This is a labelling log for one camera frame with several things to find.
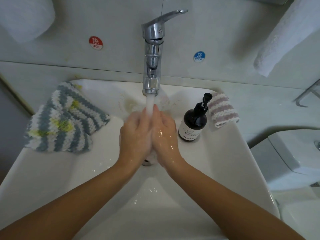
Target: cloth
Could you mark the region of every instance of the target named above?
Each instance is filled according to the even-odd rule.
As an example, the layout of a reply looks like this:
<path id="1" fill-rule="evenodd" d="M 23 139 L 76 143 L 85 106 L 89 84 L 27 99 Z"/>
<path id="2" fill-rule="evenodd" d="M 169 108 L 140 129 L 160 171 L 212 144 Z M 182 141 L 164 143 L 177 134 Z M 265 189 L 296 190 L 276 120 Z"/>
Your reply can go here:
<path id="1" fill-rule="evenodd" d="M 86 99 L 76 85 L 62 82 L 32 116 L 25 147 L 41 152 L 85 152 L 92 148 L 90 135 L 109 121 L 109 115 Z"/>
<path id="2" fill-rule="evenodd" d="M 294 0 L 258 52 L 253 66 L 267 77 L 293 47 L 320 28 L 320 0 Z"/>
<path id="3" fill-rule="evenodd" d="M 52 0 L 0 0 L 0 24 L 18 43 L 37 38 L 54 19 Z"/>
<path id="4" fill-rule="evenodd" d="M 222 92 L 212 93 L 212 99 L 208 103 L 209 114 L 214 125 L 220 128 L 230 121 L 239 121 L 239 115 L 230 104 L 229 98 Z"/>

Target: white sink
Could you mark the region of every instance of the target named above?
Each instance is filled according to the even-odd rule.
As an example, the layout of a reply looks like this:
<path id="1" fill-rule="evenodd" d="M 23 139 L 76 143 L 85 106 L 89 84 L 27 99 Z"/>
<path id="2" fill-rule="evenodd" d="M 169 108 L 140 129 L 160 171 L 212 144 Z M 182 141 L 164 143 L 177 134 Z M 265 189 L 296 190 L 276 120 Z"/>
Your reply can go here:
<path id="1" fill-rule="evenodd" d="M 0 229 L 111 167 L 119 154 L 123 120 L 142 110 L 142 84 L 75 80 L 111 121 L 93 134 L 84 154 L 23 149 L 0 186 Z M 184 113 L 208 89 L 161 85 L 155 99 L 179 127 Z M 194 142 L 179 138 L 185 160 L 206 175 L 279 217 L 266 182 L 237 125 L 214 127 L 210 117 Z M 224 239 L 218 226 L 160 165 L 141 166 L 131 181 L 76 235 L 75 239 Z"/>

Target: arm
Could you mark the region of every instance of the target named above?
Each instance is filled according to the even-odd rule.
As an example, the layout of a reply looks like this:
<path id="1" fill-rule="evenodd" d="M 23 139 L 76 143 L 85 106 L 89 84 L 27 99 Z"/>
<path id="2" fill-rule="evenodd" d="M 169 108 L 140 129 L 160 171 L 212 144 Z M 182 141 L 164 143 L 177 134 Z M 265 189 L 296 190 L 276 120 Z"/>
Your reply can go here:
<path id="1" fill-rule="evenodd" d="M 72 239 L 134 175 L 151 150 L 149 117 L 133 113 L 120 133 L 118 161 L 0 231 L 0 239 Z"/>
<path id="2" fill-rule="evenodd" d="M 152 123 L 159 163 L 229 239 L 304 240 L 274 215 L 189 165 L 180 155 L 171 117 L 155 108 Z"/>

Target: wall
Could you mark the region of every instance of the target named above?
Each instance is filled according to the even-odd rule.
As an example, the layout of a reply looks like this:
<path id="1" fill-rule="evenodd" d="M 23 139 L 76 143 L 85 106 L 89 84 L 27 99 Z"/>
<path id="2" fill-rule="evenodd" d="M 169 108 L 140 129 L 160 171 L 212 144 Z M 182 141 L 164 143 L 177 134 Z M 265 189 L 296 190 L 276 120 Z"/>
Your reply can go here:
<path id="1" fill-rule="evenodd" d="M 0 83 L 0 184 L 23 148 L 30 115 Z"/>
<path id="2" fill-rule="evenodd" d="M 0 60 L 46 65 L 0 65 L 3 78 L 35 110 L 62 80 L 142 81 L 140 25 L 161 13 L 189 8 L 187 14 L 165 25 L 162 83 L 223 89 L 242 116 L 239 127 L 248 142 L 254 138 L 257 142 L 276 130 L 320 127 L 319 101 L 313 95 L 306 101 L 310 108 L 301 110 L 292 103 L 319 79 L 320 32 L 286 54 L 268 78 L 253 69 L 259 47 L 290 2 L 284 6 L 247 0 L 53 2 L 56 21 L 34 41 L 17 44 L 0 27 Z M 91 48 L 90 36 L 102 39 L 102 50 Z M 197 51 L 206 53 L 201 63 L 193 61 Z"/>

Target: pump dispenser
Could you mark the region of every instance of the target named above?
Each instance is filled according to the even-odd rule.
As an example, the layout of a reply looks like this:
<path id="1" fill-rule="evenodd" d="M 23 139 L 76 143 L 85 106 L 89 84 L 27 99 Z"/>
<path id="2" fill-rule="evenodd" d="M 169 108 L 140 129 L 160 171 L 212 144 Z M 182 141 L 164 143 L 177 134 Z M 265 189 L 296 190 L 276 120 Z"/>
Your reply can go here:
<path id="1" fill-rule="evenodd" d="M 205 93 L 202 102 L 197 103 L 194 109 L 188 110 L 178 130 L 179 137 L 184 141 L 194 141 L 207 124 L 207 104 L 212 99 L 211 93 Z"/>

